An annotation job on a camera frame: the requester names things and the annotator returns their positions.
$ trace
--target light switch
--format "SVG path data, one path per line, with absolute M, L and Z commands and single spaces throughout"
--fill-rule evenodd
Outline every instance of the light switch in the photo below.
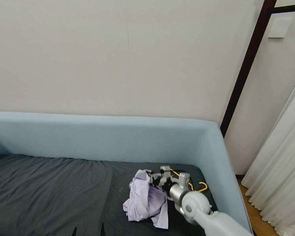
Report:
M 292 22 L 291 17 L 278 17 L 274 20 L 269 38 L 284 38 Z

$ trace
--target wooden floor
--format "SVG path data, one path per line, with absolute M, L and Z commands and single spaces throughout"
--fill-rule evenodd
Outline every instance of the wooden floor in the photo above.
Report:
M 248 202 L 248 197 L 246 197 L 244 194 L 247 191 L 247 188 L 242 186 L 240 184 L 240 181 L 241 180 L 238 179 L 238 184 L 240 186 L 240 190 L 246 204 L 246 208 L 253 230 L 256 232 L 258 236 L 278 236 L 274 228 L 269 223 L 261 219 L 261 216 L 259 215 L 260 211 L 254 208 L 252 205 L 250 205 L 250 203 Z

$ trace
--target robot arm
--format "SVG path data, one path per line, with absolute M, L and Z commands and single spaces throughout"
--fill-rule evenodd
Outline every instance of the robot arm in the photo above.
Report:
M 252 236 L 245 228 L 225 213 L 211 211 L 203 193 L 190 191 L 190 175 L 180 173 L 179 179 L 171 178 L 169 166 L 162 166 L 161 173 L 150 174 L 151 184 L 167 192 L 175 202 L 176 210 L 190 224 L 199 224 L 207 236 Z

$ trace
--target bed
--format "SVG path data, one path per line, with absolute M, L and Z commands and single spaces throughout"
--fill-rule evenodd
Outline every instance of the bed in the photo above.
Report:
M 136 170 L 163 164 L 205 181 L 213 209 L 252 231 L 215 122 L 0 112 L 0 235 L 204 235 L 171 203 L 167 231 L 127 221 Z

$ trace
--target light blue bed frame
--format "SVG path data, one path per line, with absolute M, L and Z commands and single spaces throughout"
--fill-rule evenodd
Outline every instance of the light blue bed frame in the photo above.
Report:
M 217 123 L 178 118 L 0 112 L 0 155 L 197 166 L 219 211 L 252 232 Z

